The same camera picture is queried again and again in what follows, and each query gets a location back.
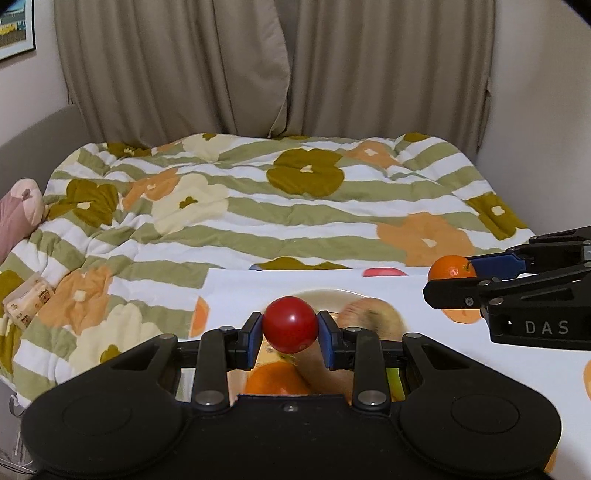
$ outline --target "curtain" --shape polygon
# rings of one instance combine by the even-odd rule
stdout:
[[[56,0],[66,83],[97,140],[444,138],[486,125],[494,0]]]
[[[290,68],[272,0],[54,4],[66,83],[95,141],[285,128]]]
[[[494,13],[494,0],[299,0],[286,133],[416,131],[474,157]]]

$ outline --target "striped blanket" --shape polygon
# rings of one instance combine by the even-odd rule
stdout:
[[[25,405],[161,332],[198,338],[210,268],[428,267],[532,235],[460,151],[420,134],[88,144],[44,200],[0,266],[2,298],[34,272],[55,289],[22,334],[1,320],[0,374]]]

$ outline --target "beige curtain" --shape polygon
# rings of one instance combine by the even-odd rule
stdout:
[[[474,157],[494,9],[494,0],[300,0],[287,133],[417,131]]]
[[[54,4],[66,83],[96,141],[285,128],[290,70],[272,0]]]
[[[97,140],[397,137],[476,154],[494,0],[55,0]]]

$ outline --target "pink object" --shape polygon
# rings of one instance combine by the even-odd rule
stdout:
[[[364,277],[406,277],[402,270],[392,267],[368,268],[363,271]]]
[[[43,195],[37,182],[22,179],[0,200],[0,263],[43,218]]]

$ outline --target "gray headboard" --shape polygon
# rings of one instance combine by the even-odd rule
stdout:
[[[70,105],[0,145],[0,198],[19,179],[34,179],[42,192],[53,170],[90,142],[80,112]]]

